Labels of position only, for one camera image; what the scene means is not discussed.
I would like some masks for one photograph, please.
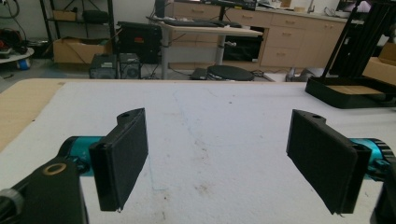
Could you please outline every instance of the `cardboard box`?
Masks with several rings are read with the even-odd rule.
[[[57,21],[75,21],[77,13],[72,11],[53,10],[53,19]]]
[[[387,63],[396,66],[396,44],[386,43],[384,45],[384,48],[382,48],[382,51],[379,54],[378,59],[382,63]]]
[[[111,54],[111,41],[108,39],[79,39],[66,37],[53,42],[56,63],[91,64],[96,53]]]
[[[363,75],[396,86],[396,66],[382,63],[378,58],[370,59]]]

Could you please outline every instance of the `black box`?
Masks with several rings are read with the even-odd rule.
[[[117,56],[114,54],[95,54],[90,66],[90,78],[117,78]]]
[[[120,53],[120,78],[140,79],[140,62],[135,53]]]
[[[119,21],[119,53],[135,53],[141,63],[158,63],[162,30],[158,25]]]

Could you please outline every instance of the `floor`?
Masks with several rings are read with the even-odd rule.
[[[0,63],[0,92],[16,82],[26,78],[89,78],[88,66],[70,66],[57,64],[51,59],[31,59],[30,68],[20,70],[15,63]],[[192,70],[168,70],[168,78],[172,80],[190,80]],[[284,81],[286,71],[278,73],[260,73],[254,81]],[[144,64],[141,76],[145,79],[159,79],[161,67],[156,64]]]

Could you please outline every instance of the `wall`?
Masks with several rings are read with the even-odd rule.
[[[81,10],[81,0],[76,0],[70,8],[73,6],[78,7]],[[15,4],[13,0],[8,0],[11,5],[11,9],[15,11]],[[21,24],[28,38],[30,37],[46,37],[47,32],[41,12],[41,6],[39,0],[18,0],[21,6],[21,13],[16,18]],[[63,8],[70,1],[56,1],[54,0],[59,8]],[[92,0],[102,10],[106,9],[106,0]],[[118,21],[134,21],[147,23],[146,16],[149,16],[152,12],[155,0],[113,0],[113,11],[114,11],[114,22],[117,24]],[[305,6],[309,7],[310,0],[292,0],[291,7],[294,6]],[[315,0],[316,12],[321,12],[325,7],[336,8],[338,0]],[[85,0],[85,4],[88,9],[93,9],[89,1]],[[0,16],[7,16],[9,12],[7,7],[0,5]],[[14,20],[0,19],[0,28],[12,28],[20,30],[17,23]],[[64,31],[62,35],[73,35],[73,36],[85,36],[84,26],[76,26],[75,24],[64,24]],[[90,37],[102,37],[108,33],[106,27],[103,26],[92,26],[90,30]]]

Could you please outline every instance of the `computer monitor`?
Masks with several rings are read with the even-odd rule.
[[[221,7],[234,7],[245,10],[255,10],[257,0],[202,0],[202,3],[221,6]]]

